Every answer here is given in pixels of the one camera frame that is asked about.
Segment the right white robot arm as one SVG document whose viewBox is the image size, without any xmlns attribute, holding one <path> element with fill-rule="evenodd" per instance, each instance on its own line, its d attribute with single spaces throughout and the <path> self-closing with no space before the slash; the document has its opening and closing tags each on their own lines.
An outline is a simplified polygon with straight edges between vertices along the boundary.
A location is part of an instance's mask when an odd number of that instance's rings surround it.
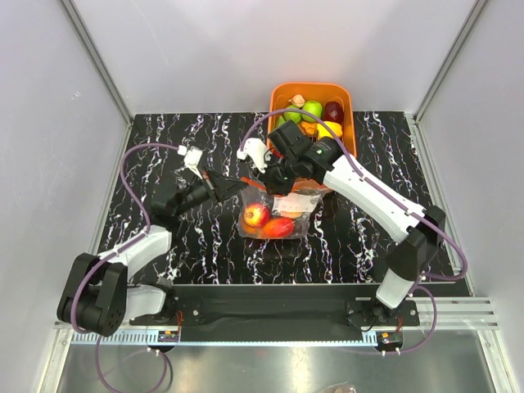
<svg viewBox="0 0 524 393">
<path fill-rule="evenodd" d="M 260 178 L 271 194 L 286 196 L 297 179 L 312 179 L 356 204 L 387 231 L 395 246 L 385 257 L 387 270 L 379 285 L 372 315 L 381 324 L 393 323 L 401 303 L 423 269 L 438 255 L 445 226 L 442 209 L 405 200 L 366 169 L 334 138 L 312 142 L 291 121 L 269 134 L 274 148 L 264 158 Z"/>
</svg>

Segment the clear orange zip bag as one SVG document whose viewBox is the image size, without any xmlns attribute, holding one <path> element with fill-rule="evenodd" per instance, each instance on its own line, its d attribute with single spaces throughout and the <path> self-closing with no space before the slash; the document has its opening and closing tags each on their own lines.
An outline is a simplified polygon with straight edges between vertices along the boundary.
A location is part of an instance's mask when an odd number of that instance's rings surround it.
<svg viewBox="0 0 524 393">
<path fill-rule="evenodd" d="M 311 215 L 324 196 L 330 192 L 328 188 L 321 186 L 293 190 L 286 196 L 270 196 L 262 183 L 246 177 L 242 177 L 241 180 L 248 183 L 248 187 L 241 191 L 242 205 L 238 219 L 238 232 L 241 237 L 258 240 L 291 240 L 305 237 L 309 231 Z M 262 228 L 250 228 L 243 223 L 242 213 L 249 204 L 253 203 L 266 205 L 269 208 L 271 219 L 282 217 L 280 215 L 282 211 L 300 211 L 303 212 L 303 215 L 298 219 L 293 219 L 295 229 L 290 236 L 279 239 L 264 238 L 261 236 Z"/>
</svg>

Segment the orange tangerine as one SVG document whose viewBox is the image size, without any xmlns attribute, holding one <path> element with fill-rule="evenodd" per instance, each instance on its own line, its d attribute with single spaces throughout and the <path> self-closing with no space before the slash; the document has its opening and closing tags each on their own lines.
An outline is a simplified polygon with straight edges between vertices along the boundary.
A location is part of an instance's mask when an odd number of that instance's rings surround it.
<svg viewBox="0 0 524 393">
<path fill-rule="evenodd" d="M 298 219 L 303 215 L 303 212 L 300 211 L 282 211 L 280 213 L 282 217 L 288 217 L 290 219 Z"/>
</svg>

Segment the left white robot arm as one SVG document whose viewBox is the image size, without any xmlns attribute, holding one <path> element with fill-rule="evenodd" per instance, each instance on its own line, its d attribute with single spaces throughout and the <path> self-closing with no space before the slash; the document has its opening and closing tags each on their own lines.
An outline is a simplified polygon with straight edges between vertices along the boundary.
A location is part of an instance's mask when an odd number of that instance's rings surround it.
<svg viewBox="0 0 524 393">
<path fill-rule="evenodd" d="M 167 298 L 167 291 L 156 284 L 131 287 L 128 280 L 173 248 L 185 213 L 207 201 L 223 203 L 246 186 L 211 169 L 184 188 L 160 184 L 149 205 L 150 226 L 100 255 L 82 253 L 75 258 L 56 309 L 57 318 L 78 332 L 103 337 L 136 317 L 150 315 L 160 324 L 170 323 L 177 305 Z"/>
</svg>

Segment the red orange mango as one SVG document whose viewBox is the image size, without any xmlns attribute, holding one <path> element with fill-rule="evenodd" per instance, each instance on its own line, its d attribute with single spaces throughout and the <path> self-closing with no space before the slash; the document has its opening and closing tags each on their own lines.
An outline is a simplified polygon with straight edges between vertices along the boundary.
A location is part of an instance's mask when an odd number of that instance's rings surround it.
<svg viewBox="0 0 524 393">
<path fill-rule="evenodd" d="M 279 239 L 290 236 L 295 229 L 294 221 L 288 217 L 271 219 L 261 230 L 261 236 Z"/>
</svg>

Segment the peach front fruit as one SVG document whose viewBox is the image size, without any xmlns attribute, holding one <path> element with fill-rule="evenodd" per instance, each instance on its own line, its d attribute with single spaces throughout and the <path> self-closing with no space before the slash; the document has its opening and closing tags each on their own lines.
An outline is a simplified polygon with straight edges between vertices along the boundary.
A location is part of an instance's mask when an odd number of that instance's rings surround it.
<svg viewBox="0 0 524 393">
<path fill-rule="evenodd" d="M 249 204 L 242 213 L 243 223 L 250 228 L 263 228 L 271 219 L 269 208 L 262 203 Z"/>
</svg>

